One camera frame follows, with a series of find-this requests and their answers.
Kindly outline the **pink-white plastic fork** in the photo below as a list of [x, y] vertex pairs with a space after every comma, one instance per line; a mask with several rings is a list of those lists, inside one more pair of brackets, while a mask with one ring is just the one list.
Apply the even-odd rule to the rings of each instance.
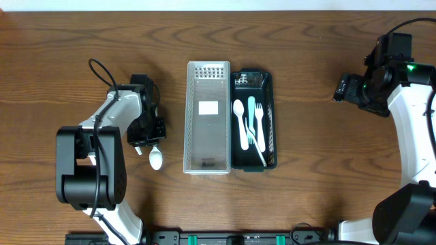
[[258, 126], [258, 136], [257, 136], [257, 143], [259, 146], [259, 149], [261, 152], [264, 152], [266, 150], [266, 144], [264, 139], [264, 130], [263, 130], [263, 124], [262, 119], [264, 116], [264, 111], [261, 103], [255, 104], [255, 117], [257, 120], [257, 126]]

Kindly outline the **pink plastic spoon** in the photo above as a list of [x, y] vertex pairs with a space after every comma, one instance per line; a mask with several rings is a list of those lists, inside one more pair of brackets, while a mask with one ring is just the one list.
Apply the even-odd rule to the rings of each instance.
[[243, 122], [244, 106], [241, 100], [236, 99], [233, 103], [233, 112], [238, 119], [239, 135], [240, 135], [240, 146], [242, 150], [247, 150], [249, 148], [249, 143], [247, 139], [247, 133], [245, 131], [245, 126]]

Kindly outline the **black plastic basket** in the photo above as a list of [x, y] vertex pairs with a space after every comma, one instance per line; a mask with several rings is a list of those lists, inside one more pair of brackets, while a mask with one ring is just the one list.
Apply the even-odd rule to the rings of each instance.
[[265, 141], [265, 151], [260, 156], [254, 144], [247, 150], [240, 147], [238, 117], [231, 113], [231, 166], [245, 172], [263, 172], [277, 166], [277, 141], [275, 130], [275, 106], [273, 95], [273, 77], [264, 70], [243, 68], [231, 73], [231, 101], [241, 100], [244, 105], [243, 119], [249, 120], [248, 98], [262, 105], [263, 117], [261, 125]]

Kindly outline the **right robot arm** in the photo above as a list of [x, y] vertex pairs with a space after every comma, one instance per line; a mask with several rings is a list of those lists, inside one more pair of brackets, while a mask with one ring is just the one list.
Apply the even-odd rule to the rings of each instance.
[[364, 76], [344, 74], [335, 101], [391, 116], [401, 156], [398, 191], [370, 218], [339, 223], [340, 241], [361, 244], [435, 243], [435, 68], [406, 61], [370, 66]]

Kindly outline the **clear plastic basket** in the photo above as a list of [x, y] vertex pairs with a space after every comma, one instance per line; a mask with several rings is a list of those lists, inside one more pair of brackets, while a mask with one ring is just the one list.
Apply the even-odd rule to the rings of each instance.
[[[199, 101], [218, 101], [218, 115], [199, 115]], [[221, 175], [230, 172], [230, 63], [187, 64], [183, 172]]]

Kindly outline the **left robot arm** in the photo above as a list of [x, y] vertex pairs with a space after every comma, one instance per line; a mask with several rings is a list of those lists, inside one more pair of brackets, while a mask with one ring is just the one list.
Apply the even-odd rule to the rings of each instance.
[[153, 81], [134, 74], [128, 84], [111, 86], [104, 104], [77, 126], [56, 135], [56, 195], [94, 219], [110, 244], [142, 244], [142, 219], [125, 200], [127, 172], [122, 137], [136, 150], [157, 152], [166, 137], [153, 102]]

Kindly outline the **white plastic fork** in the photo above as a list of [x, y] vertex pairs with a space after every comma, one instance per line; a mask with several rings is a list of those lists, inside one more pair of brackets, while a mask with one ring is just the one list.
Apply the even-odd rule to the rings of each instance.
[[253, 145], [255, 146], [255, 149], [258, 152], [258, 155], [259, 155], [259, 158], [260, 158], [260, 160], [262, 162], [262, 165], [264, 167], [266, 167], [267, 164], [266, 164], [265, 158], [264, 158], [264, 156], [262, 154], [262, 151], [260, 150], [260, 147], [259, 147], [259, 145], [258, 145], [258, 143], [257, 143], [257, 141], [255, 139], [255, 136], [254, 136], [253, 132], [248, 127], [247, 119], [246, 118], [245, 118], [245, 129], [246, 129], [247, 135], [249, 135], [251, 137], [251, 139], [253, 140]]

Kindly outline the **white plastic spoon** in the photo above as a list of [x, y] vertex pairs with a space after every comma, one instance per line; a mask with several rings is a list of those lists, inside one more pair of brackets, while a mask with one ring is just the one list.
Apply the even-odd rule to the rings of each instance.
[[163, 155], [156, 146], [149, 153], [149, 163], [154, 170], [160, 170], [163, 165]]

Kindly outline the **light green plastic fork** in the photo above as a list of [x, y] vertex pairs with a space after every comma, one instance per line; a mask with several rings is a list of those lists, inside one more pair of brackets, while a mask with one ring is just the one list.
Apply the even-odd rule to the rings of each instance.
[[248, 113], [249, 113], [249, 129], [255, 135], [255, 129], [253, 126], [254, 117], [255, 117], [255, 97], [249, 96], [247, 103], [248, 103]]

